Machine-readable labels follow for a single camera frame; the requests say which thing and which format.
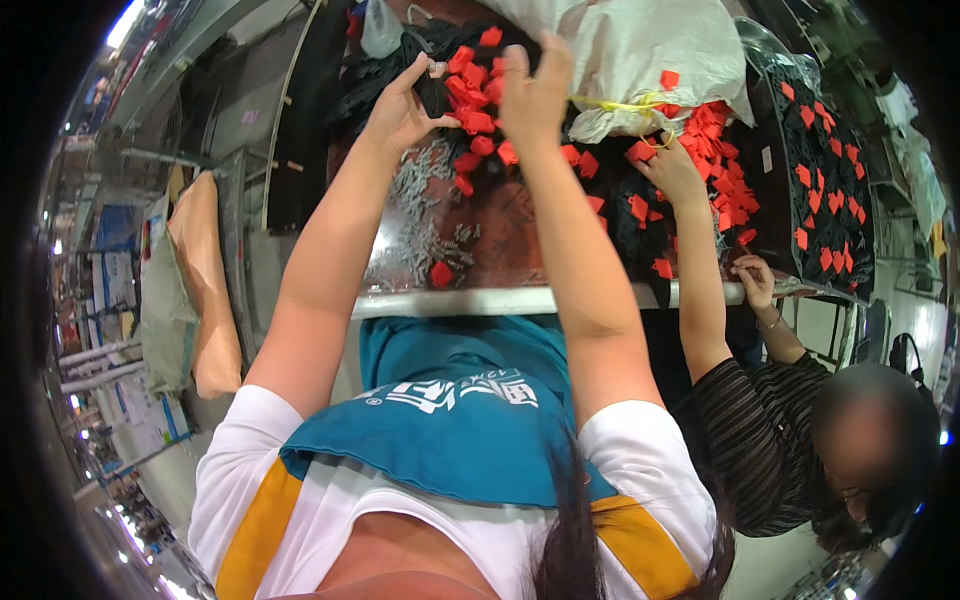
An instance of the left hand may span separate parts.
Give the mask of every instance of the left hand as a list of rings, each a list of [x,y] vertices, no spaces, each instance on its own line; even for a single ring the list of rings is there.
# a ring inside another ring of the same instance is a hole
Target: left hand
[[[762,310],[774,300],[774,274],[767,261],[756,254],[740,256],[733,262],[730,272],[743,281],[743,291],[751,308]]]
[[[430,58],[421,52],[413,64],[383,89],[363,131],[374,144],[393,151],[397,158],[434,128],[461,126],[460,121],[451,116],[428,117],[412,89],[430,63]]]

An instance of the right hand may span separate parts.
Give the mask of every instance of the right hand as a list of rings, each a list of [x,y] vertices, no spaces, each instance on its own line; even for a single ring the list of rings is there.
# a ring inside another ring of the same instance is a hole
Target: right hand
[[[774,274],[767,261],[756,254],[740,256],[733,262],[730,272],[743,281],[747,302],[754,310],[762,310],[774,300]]]
[[[530,61],[523,46],[507,46],[503,53],[500,119],[521,160],[527,152],[560,146],[566,91],[573,79],[573,57],[562,39],[544,30],[540,47],[540,68],[533,81],[528,81]]]
[[[670,134],[665,132],[662,139],[666,148],[657,148],[656,156],[647,162],[635,162],[634,166],[663,193],[674,210],[709,206],[707,185],[700,178],[693,159],[676,138],[666,143],[669,138]]]

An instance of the white t-shirt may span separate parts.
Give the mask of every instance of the white t-shirt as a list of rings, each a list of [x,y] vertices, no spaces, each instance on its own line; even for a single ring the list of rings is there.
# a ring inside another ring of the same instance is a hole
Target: white t-shirt
[[[237,392],[197,468],[190,548],[215,578],[221,561],[277,452],[303,419],[273,392]],[[716,512],[690,463],[680,428],[654,404],[617,402],[583,427],[587,458],[620,493],[657,520],[699,576],[713,545]],[[309,593],[347,544],[353,521],[375,512],[402,513],[429,523],[456,543],[503,600],[520,598],[531,572],[530,548],[541,547],[556,511],[478,506],[391,481],[350,458],[314,461],[303,481],[283,540],[256,598]],[[608,592],[647,600],[600,541]]]

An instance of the hand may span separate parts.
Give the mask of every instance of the hand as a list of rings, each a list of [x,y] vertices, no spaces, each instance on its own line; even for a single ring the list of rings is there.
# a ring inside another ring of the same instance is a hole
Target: hand
[[[419,142],[435,127],[460,127],[460,121],[451,116],[431,119],[414,93],[413,84],[431,64],[423,52],[414,63],[399,74],[380,93],[370,113],[370,120],[362,135],[370,139],[374,147],[385,148],[396,154]]]
[[[740,256],[734,260],[730,272],[743,281],[747,302],[755,311],[767,308],[773,303],[774,274],[770,272],[767,261],[756,254]]]
[[[662,135],[664,144],[669,136],[666,132]],[[693,166],[693,159],[676,138],[666,144],[666,148],[657,148],[656,156],[647,162],[635,162],[634,166],[663,192],[674,211],[689,206],[709,207],[707,185]]]
[[[540,37],[540,68],[533,81],[527,51],[507,46],[500,118],[517,156],[560,146],[560,126],[566,117],[566,90],[573,79],[573,57],[562,39],[544,31]]]

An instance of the long black hair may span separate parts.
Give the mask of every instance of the long black hair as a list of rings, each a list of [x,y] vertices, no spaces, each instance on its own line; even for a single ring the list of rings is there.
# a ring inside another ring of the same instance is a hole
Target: long black hair
[[[924,497],[939,455],[940,419],[933,399],[902,372],[877,363],[852,365],[835,373],[814,399],[811,431],[822,431],[852,392],[875,389],[897,415],[898,460],[894,476],[867,495],[866,519],[858,523],[847,503],[826,486],[817,492],[821,513],[812,520],[817,543],[837,554],[866,550],[906,531]]]
[[[600,547],[594,530],[596,514],[587,492],[584,455],[573,435],[566,431],[567,452],[550,453],[550,469],[557,493],[557,518],[543,544],[543,554],[533,568],[536,600],[603,600],[607,597]],[[717,507],[713,554],[700,575],[699,584],[677,598],[716,600],[727,583],[733,565],[733,511],[719,487],[708,482]]]

